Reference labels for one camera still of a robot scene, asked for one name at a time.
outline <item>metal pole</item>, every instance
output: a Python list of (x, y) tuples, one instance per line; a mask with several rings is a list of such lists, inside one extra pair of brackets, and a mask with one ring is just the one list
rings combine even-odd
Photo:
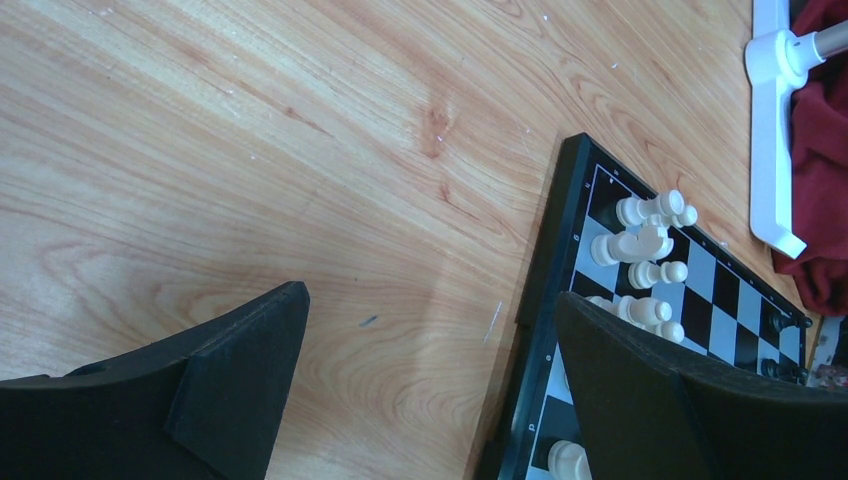
[(848, 20), (818, 32), (813, 42), (822, 59), (848, 50)]

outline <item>white pawn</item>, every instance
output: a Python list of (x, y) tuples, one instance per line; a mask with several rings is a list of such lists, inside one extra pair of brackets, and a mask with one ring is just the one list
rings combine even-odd
[(655, 225), (642, 227), (638, 235), (620, 232), (616, 235), (598, 235), (592, 240), (592, 259), (601, 266), (619, 262), (635, 263), (642, 260), (659, 260), (671, 253), (674, 240), (668, 230)]
[(610, 312), (611, 314), (613, 314), (616, 317), (624, 320), (625, 322), (633, 325), (634, 327), (638, 327), (638, 328), (641, 328), (643, 330), (645, 329), (644, 325), (642, 325), (641, 323), (634, 322), (633, 320), (630, 319), (630, 315), (628, 313), (626, 313), (627, 308), (628, 308), (626, 305), (624, 306), (624, 310), (623, 310), (625, 313), (622, 313), (622, 311), (619, 310), (619, 306), (621, 304), (613, 305), (613, 303), (611, 301), (607, 300), (604, 297), (598, 297), (598, 296), (586, 297), (586, 300), (589, 300), (590, 302), (592, 302), (595, 305), (603, 308), (604, 310)]
[(645, 327), (654, 327), (671, 320), (671, 305), (656, 298), (635, 299), (625, 295), (614, 308), (619, 317)]
[(591, 480), (586, 450), (579, 444), (560, 440), (548, 452), (548, 472), (555, 480)]
[(686, 208), (683, 195), (677, 190), (661, 193), (652, 200), (625, 198), (615, 205), (618, 221), (625, 227), (641, 225), (651, 215), (670, 217), (680, 215)]
[(698, 210), (692, 205), (686, 205), (686, 208), (683, 209), (683, 213), (680, 215), (672, 215), (672, 216), (663, 216), (663, 215), (651, 215), (647, 219), (645, 219), (644, 225), (656, 225), (658, 227), (691, 227), (695, 225), (695, 222), (698, 221)]
[(657, 282), (682, 283), (689, 276), (689, 267), (683, 262), (665, 262), (657, 265), (648, 261), (634, 263), (627, 270), (633, 288), (651, 288)]
[(683, 338), (686, 336), (686, 332), (683, 330), (683, 325), (672, 321), (662, 322), (659, 325), (654, 326), (654, 333), (657, 334), (657, 336), (673, 343), (682, 342)]

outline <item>black chess piece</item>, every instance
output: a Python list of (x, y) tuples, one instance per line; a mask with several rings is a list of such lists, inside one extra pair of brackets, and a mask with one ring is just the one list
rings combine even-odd
[(765, 377), (776, 378), (789, 383), (801, 383), (802, 385), (807, 383), (807, 377), (810, 376), (810, 372), (804, 367), (781, 365), (770, 358), (763, 359), (761, 369)]
[(786, 327), (810, 328), (813, 326), (813, 321), (807, 317), (787, 317), (776, 312), (772, 315), (769, 323), (777, 333), (780, 333)]

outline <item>chess piece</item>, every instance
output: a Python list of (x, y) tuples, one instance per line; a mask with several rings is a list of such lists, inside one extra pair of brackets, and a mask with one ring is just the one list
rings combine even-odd
[(781, 365), (771, 358), (764, 358), (760, 363), (760, 370), (764, 377), (776, 378), (789, 383), (798, 383), (802, 385), (807, 383), (807, 378), (810, 372), (798, 365)]
[(681, 343), (683, 339), (686, 337), (686, 332), (683, 330), (683, 325), (677, 322), (662, 322), (659, 325), (654, 326), (654, 333), (657, 336), (662, 337), (669, 342), (673, 343)]
[(780, 333), (787, 327), (810, 328), (813, 321), (807, 317), (787, 317), (775, 312), (769, 319), (769, 324), (775, 332)]
[(642, 227), (638, 235), (621, 232), (616, 235), (598, 235), (592, 240), (592, 259), (598, 265), (610, 266), (619, 262), (635, 263), (643, 260), (659, 260), (668, 256), (674, 248), (674, 240), (668, 238), (668, 230), (654, 225)]
[(661, 193), (652, 200), (625, 198), (615, 205), (618, 221), (625, 227), (641, 225), (651, 215), (671, 217), (680, 215), (686, 208), (683, 195), (677, 190)]
[(627, 303), (625, 303), (625, 305), (622, 307), (623, 310), (619, 311), (619, 307), (621, 306), (621, 303), (619, 303), (618, 305), (613, 305), (613, 303), (611, 301), (607, 300), (606, 298), (597, 297), (597, 296), (586, 297), (586, 300), (588, 300), (588, 301), (594, 303), (595, 305), (603, 308), (604, 310), (610, 312), (611, 314), (613, 314), (616, 317), (624, 320), (625, 322), (633, 325), (634, 327), (638, 327), (638, 328), (641, 328), (641, 329), (645, 328), (644, 325), (642, 325), (641, 323), (637, 323), (637, 322), (635, 322), (631, 319), (631, 316), (628, 313), (628, 304)]
[(579, 444), (560, 440), (548, 452), (548, 472), (555, 480), (591, 480), (586, 450)]
[(671, 319), (671, 305), (656, 298), (621, 297), (613, 307), (618, 317), (640, 326), (654, 327)]
[(698, 221), (698, 210), (692, 205), (686, 205), (683, 213), (679, 215), (664, 216), (654, 214), (645, 219), (644, 225), (656, 225), (658, 227), (691, 227)]
[(603, 308), (608, 312), (612, 310), (612, 302), (610, 302), (604, 297), (586, 297), (586, 300), (589, 300), (590, 302), (594, 303), (595, 305)]
[(627, 271), (633, 288), (651, 288), (657, 282), (681, 283), (689, 276), (689, 267), (683, 262), (665, 262), (662, 265), (642, 261), (634, 263)]

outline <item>wood grain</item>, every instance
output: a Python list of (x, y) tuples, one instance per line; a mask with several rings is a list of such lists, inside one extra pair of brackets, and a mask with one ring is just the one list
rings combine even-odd
[(797, 303), (747, 227), (750, 17), (710, 0), (0, 1), (0, 377), (62, 375), (304, 280), (269, 478), (467, 477), (557, 138), (589, 132), (681, 189)]

